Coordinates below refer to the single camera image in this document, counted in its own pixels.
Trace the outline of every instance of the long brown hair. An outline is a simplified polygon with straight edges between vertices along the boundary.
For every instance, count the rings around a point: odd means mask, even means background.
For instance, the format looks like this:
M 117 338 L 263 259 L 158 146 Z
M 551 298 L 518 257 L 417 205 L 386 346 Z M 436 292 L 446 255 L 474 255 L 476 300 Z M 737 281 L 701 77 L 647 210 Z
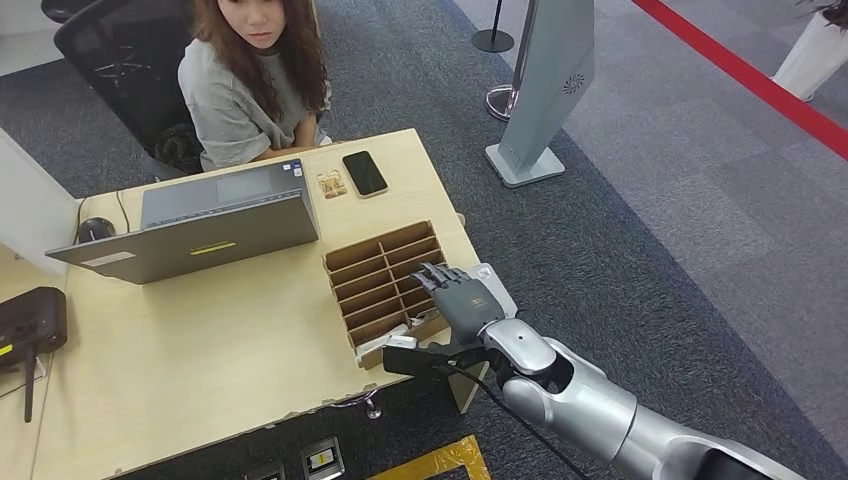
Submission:
M 312 7 L 309 0 L 281 1 L 286 27 L 274 47 L 280 52 L 280 61 L 303 106 L 313 112 L 321 110 L 327 94 L 327 70 Z M 221 62 L 250 90 L 269 117 L 281 120 L 277 91 L 256 58 L 256 50 L 230 27 L 218 0 L 195 0 L 194 9 L 194 36 L 212 45 Z

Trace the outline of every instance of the cardboard compartment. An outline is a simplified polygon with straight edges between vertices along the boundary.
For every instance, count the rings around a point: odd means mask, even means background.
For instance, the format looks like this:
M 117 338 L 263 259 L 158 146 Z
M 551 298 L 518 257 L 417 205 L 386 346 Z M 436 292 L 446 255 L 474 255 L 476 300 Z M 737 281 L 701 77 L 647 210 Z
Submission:
M 328 253 L 324 264 L 327 266 L 327 270 L 334 272 L 363 260 L 378 257 L 382 253 L 379 242 L 376 240 L 366 240 L 345 249 Z
M 342 315 L 351 315 L 355 312 L 368 308 L 371 305 L 375 305 L 395 297 L 397 297 L 397 290 L 395 290 L 394 285 L 389 283 L 341 301 L 339 302 L 339 306 L 342 309 Z
M 406 315 L 403 312 L 393 313 L 354 328 L 350 331 L 350 339 L 354 345 L 359 346 L 367 341 L 385 335 L 391 329 L 404 322 L 406 322 Z
M 423 255 L 418 255 L 417 257 L 404 260 L 401 263 L 391 265 L 389 269 L 392 271 L 392 276 L 395 277 L 395 280 L 400 280 L 409 276 L 410 273 L 418 271 L 418 266 L 421 263 L 430 262 L 433 265 L 438 265 L 444 261 L 445 257 L 442 256 L 442 251 L 433 250 Z
M 359 295 L 362 292 L 373 290 L 388 283 L 392 283 L 392 274 L 389 273 L 389 269 L 386 268 L 385 270 L 369 273 L 364 277 L 339 285 L 338 287 L 335 287 L 333 291 L 336 293 L 336 298 L 341 302 L 354 295 Z
M 417 280 L 410 276 L 406 276 L 400 279 L 395 279 L 395 285 L 398 287 L 398 293 L 403 295 L 404 293 L 414 290 L 416 288 L 421 287 L 421 284 L 418 283 Z
M 342 285 L 357 278 L 384 270 L 387 266 L 384 257 L 375 257 L 371 260 L 355 263 L 336 272 L 330 272 L 330 283 L 333 285 Z
M 430 222 L 421 222 L 381 235 L 378 240 L 383 244 L 383 251 L 390 252 L 427 237 L 435 237 L 433 226 Z
M 422 262 L 445 265 L 430 222 L 370 238 L 324 257 L 353 349 L 402 324 L 410 327 L 407 335 L 419 340 L 447 328 L 441 316 L 417 327 L 412 327 L 409 320 L 435 308 L 424 288 L 409 277 Z M 382 358 L 382 350 L 374 350 L 359 358 L 359 366 L 375 367 Z
M 405 247 L 387 251 L 386 259 L 389 261 L 389 265 L 395 265 L 405 260 L 409 260 L 410 258 L 415 258 L 418 255 L 438 249 L 439 242 L 436 241 L 436 237 L 430 237 L 425 238 L 424 240 L 419 240 Z
M 403 305 L 401 305 L 400 299 L 393 297 L 358 310 L 350 315 L 346 315 L 344 320 L 348 330 L 353 330 L 354 328 L 361 327 L 366 323 L 373 322 L 379 318 L 402 311 Z
M 403 302 L 403 308 L 409 308 L 418 305 L 424 300 L 430 300 L 430 295 L 424 290 L 424 287 L 418 287 L 401 295 L 400 300 Z
M 406 309 L 406 314 L 409 318 L 415 318 L 418 315 L 430 310 L 431 308 L 436 308 L 435 302 L 433 300 L 425 300 L 423 302 L 417 303 Z

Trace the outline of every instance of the phone screen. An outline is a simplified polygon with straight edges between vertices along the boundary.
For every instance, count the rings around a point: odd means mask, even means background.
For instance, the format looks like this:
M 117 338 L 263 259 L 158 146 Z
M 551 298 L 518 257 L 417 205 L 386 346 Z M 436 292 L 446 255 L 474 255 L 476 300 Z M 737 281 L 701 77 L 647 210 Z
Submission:
M 359 152 L 342 158 L 356 190 L 363 197 L 389 188 L 368 152 Z

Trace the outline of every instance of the light wood desktop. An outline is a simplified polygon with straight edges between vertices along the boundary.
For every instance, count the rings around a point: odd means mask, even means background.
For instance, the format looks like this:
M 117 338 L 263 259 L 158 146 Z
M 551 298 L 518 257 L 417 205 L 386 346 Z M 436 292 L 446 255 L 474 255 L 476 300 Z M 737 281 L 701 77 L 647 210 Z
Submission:
M 362 150 L 389 184 L 367 200 L 342 164 Z M 318 242 L 146 286 L 69 270 L 70 340 L 54 356 L 35 479 L 119 475 L 403 380 L 357 367 L 322 256 L 430 220 L 448 263 L 469 268 L 479 261 L 465 230 L 414 130 L 295 157 Z M 334 169 L 349 193 L 327 200 L 316 176 Z M 156 185 L 121 194 L 132 230 L 148 188 Z M 85 202 L 82 217 L 92 216 L 124 230 L 114 193 Z M 448 332 L 434 338 L 444 343 Z M 464 410 L 475 389 L 462 380 L 454 390 Z
M 51 276 L 16 258 L 14 252 L 0 245 L 0 302 L 5 302 L 39 286 L 64 289 L 65 277 Z M 50 367 L 50 355 L 42 355 L 41 361 Z M 8 392 L 21 385 L 23 374 L 0 376 L 0 393 Z M 0 399 L 0 476 L 12 480 L 30 478 L 35 460 L 38 430 L 41 428 L 42 412 L 47 379 L 35 382 L 32 422 L 24 423 L 24 391 L 11 393 Z

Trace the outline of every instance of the black stanchion base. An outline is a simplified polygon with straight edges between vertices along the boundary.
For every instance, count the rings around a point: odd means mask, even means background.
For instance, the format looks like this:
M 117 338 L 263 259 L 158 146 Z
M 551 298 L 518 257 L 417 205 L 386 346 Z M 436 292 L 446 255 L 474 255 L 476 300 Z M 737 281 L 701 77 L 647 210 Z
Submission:
M 515 40 L 500 30 L 495 32 L 495 41 L 492 42 L 492 29 L 480 30 L 471 36 L 471 43 L 484 52 L 501 53 L 511 49 Z

